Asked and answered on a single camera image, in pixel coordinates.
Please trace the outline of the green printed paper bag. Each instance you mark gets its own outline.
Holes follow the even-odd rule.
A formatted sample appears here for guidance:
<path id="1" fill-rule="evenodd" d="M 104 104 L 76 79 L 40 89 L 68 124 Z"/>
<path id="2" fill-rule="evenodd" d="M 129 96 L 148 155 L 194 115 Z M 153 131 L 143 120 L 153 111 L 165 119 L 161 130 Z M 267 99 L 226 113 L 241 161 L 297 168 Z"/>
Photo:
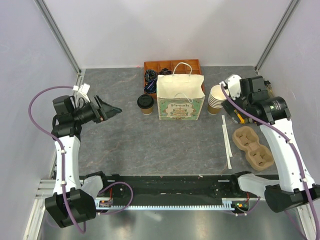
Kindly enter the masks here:
<path id="1" fill-rule="evenodd" d="M 160 120 L 198 120 L 204 100 L 204 76 L 179 62 L 170 75 L 158 75 L 156 101 Z"/>

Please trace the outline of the brown rolled tie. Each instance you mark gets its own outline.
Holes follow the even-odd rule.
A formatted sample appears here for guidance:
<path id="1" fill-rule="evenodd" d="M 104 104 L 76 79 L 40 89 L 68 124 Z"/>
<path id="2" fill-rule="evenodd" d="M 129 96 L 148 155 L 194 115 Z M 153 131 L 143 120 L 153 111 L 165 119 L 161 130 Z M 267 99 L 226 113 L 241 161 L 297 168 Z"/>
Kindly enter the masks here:
<path id="1" fill-rule="evenodd" d="M 160 72 L 159 72 L 159 75 L 171 75 L 172 74 L 172 71 L 169 70 L 168 68 L 163 68 Z"/>

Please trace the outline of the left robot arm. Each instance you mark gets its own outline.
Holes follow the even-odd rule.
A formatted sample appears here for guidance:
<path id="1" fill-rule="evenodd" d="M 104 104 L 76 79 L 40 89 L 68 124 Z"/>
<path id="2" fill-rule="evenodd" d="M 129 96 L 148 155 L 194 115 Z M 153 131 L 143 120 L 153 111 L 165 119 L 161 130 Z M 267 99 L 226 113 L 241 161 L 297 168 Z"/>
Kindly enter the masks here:
<path id="1" fill-rule="evenodd" d="M 84 102 L 81 107 L 74 106 L 74 96 L 63 95 L 52 101 L 56 114 L 51 134 L 56 148 L 57 169 L 53 195 L 45 199 L 45 208 L 60 228 L 94 219 L 95 198 L 104 197 L 110 191 L 102 171 L 89 174 L 80 181 L 82 126 L 88 122 L 99 124 L 122 112 L 121 108 L 104 102 L 98 95 L 94 100 Z"/>

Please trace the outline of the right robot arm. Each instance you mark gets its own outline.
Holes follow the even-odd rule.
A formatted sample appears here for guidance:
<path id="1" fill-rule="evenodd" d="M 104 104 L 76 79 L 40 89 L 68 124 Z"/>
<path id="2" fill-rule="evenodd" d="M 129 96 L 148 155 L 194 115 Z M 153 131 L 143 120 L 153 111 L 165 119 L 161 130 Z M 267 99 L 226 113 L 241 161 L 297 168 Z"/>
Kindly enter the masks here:
<path id="1" fill-rule="evenodd" d="M 259 177 L 248 171 L 233 175 L 229 191 L 235 197 L 245 192 L 266 200 L 280 213 L 309 204 L 320 198 L 315 183 L 301 157 L 295 140 L 291 113 L 282 97 L 269 97 L 262 76 L 220 82 L 226 100 L 239 112 L 254 120 L 265 136 L 278 172 L 278 180 Z"/>

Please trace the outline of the white wrapped straw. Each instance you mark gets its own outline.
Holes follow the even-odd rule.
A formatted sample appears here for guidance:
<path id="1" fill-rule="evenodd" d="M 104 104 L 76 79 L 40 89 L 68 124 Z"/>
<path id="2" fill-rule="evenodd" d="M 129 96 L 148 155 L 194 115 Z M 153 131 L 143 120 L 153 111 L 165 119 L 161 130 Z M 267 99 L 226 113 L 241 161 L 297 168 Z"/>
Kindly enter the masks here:
<path id="1" fill-rule="evenodd" d="M 227 167 L 229 170 L 232 169 L 231 161 L 230 161 L 230 153 L 229 153 L 229 145 L 228 145 L 228 138 L 227 138 L 227 132 L 226 132 L 226 126 L 222 125 L 222 131 L 223 131 L 223 137 L 224 137 L 224 143 L 225 143 L 225 151 L 226 151 L 226 158 L 227 158 Z"/>
<path id="2" fill-rule="evenodd" d="M 226 119 L 225 119 L 224 115 L 222 115 L 221 118 L 222 118 L 222 128 L 223 128 L 223 134 L 224 134 L 224 138 L 225 138 L 225 142 L 226 142 L 226 148 L 227 148 L 227 151 L 228 151 L 228 156 L 232 158 L 233 154 L 232 154 L 232 150 L 231 150 L 231 145 L 230 145 L 230 140 L 229 140 L 229 135 L 228 135 L 228 130 L 227 130 Z"/>

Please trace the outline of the camouflage cloth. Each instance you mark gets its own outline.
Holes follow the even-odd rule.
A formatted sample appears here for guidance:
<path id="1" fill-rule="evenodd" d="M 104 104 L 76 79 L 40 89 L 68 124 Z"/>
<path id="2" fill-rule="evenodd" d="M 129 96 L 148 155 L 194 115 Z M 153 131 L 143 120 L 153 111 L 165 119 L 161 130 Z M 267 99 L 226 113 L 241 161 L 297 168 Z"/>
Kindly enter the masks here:
<path id="1" fill-rule="evenodd" d="M 264 80 L 264 85 L 267 88 L 268 97 L 269 98 L 274 97 L 274 93 L 273 93 L 272 85 L 271 85 L 270 81 L 269 80 Z M 232 113 L 234 115 L 232 117 L 233 120 L 235 122 L 237 122 L 238 124 L 249 124 L 249 123 L 253 123 L 254 122 L 250 117 L 248 117 L 248 116 L 244 115 L 243 113 L 239 112 L 237 109 L 234 109 Z"/>

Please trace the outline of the black plastic cup lid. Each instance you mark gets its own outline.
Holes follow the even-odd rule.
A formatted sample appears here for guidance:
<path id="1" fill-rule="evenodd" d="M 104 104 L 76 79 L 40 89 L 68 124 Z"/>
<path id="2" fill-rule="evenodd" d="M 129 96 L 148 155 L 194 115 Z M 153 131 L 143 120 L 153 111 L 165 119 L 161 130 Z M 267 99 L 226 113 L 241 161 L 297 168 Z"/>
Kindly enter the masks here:
<path id="1" fill-rule="evenodd" d="M 154 105 L 154 99 L 149 94 L 142 94 L 137 99 L 137 105 L 141 109 L 149 109 Z"/>

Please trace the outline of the orange wooden compartment tray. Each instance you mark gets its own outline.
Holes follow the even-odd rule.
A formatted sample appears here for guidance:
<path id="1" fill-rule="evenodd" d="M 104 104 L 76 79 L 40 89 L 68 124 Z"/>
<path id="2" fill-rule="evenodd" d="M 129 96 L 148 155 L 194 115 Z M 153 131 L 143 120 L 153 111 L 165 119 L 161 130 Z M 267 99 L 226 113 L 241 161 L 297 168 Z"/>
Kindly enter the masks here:
<path id="1" fill-rule="evenodd" d="M 174 68 L 180 62 L 184 62 L 189 64 L 192 67 L 192 75 L 203 75 L 202 69 L 200 66 L 200 62 L 198 59 L 181 59 L 181 60 L 161 60 L 161 61 L 145 61 L 143 65 L 143 91 L 144 94 L 150 95 L 155 101 L 157 100 L 156 92 L 148 93 L 144 90 L 145 86 L 148 84 L 147 71 L 153 70 L 157 74 L 159 74 L 163 69 L 168 69 L 173 73 Z M 177 67 L 175 73 L 177 74 L 188 74 L 190 72 L 190 68 L 184 64 L 181 64 Z"/>

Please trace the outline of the brown paper coffee cup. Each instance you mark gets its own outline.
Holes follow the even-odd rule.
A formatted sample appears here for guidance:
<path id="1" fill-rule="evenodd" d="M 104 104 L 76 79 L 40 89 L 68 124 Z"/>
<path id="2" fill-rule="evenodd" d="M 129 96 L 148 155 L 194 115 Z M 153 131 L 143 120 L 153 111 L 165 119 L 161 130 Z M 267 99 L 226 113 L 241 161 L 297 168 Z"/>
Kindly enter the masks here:
<path id="1" fill-rule="evenodd" d="M 141 112 L 143 115 L 150 115 L 153 112 L 153 107 L 149 107 L 149 108 L 141 108 Z"/>

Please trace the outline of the cardboard cup carrier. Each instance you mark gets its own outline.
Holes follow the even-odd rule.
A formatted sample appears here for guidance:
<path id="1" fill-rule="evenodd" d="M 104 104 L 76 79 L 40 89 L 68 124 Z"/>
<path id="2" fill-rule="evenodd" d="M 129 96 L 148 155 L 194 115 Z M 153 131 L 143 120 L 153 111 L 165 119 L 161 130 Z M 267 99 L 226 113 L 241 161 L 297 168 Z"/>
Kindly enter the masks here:
<path id="1" fill-rule="evenodd" d="M 232 134 L 234 144 L 245 153 L 245 158 L 256 171 L 271 167 L 275 160 L 268 147 L 260 144 L 256 132 L 249 126 L 238 128 Z"/>

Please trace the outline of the blue striped rolled tie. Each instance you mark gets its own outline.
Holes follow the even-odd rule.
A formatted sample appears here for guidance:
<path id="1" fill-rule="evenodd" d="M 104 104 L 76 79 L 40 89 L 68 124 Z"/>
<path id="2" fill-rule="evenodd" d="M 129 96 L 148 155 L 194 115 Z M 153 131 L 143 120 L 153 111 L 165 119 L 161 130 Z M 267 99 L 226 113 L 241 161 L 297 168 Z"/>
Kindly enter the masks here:
<path id="1" fill-rule="evenodd" d="M 155 94 L 157 92 L 157 81 L 151 80 L 144 87 L 144 92 L 146 94 Z"/>

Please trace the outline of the stack of paper cups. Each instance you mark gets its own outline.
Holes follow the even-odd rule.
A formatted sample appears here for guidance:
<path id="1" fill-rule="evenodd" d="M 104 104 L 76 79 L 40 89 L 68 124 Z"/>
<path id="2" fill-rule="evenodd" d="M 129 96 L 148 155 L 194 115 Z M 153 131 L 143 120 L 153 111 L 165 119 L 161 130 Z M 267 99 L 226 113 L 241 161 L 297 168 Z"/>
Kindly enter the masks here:
<path id="1" fill-rule="evenodd" d="M 222 103 L 226 100 L 220 85 L 215 85 L 211 88 L 208 96 L 207 111 L 211 115 L 216 115 L 223 108 Z"/>

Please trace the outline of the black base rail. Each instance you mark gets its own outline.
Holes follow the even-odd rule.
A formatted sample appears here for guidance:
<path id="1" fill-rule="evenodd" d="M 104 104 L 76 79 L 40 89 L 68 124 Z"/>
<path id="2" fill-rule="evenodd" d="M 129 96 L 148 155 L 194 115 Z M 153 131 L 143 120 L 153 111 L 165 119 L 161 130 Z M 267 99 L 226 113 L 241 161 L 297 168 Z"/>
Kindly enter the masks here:
<path id="1" fill-rule="evenodd" d="M 103 186 L 117 183 L 100 194 L 111 197 L 113 206 L 202 207 L 220 205 L 223 199 L 253 199 L 253 193 L 237 190 L 230 175 L 106 175 Z"/>

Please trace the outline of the dark rolled tie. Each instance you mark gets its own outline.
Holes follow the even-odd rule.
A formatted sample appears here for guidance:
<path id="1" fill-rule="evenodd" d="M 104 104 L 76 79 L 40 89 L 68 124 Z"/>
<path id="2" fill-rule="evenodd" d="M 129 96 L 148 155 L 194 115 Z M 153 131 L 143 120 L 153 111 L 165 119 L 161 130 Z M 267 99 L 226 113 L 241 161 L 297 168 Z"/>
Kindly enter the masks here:
<path id="1" fill-rule="evenodd" d="M 144 77 L 147 82 L 154 81 L 157 79 L 158 73 L 153 69 L 147 69 Z"/>

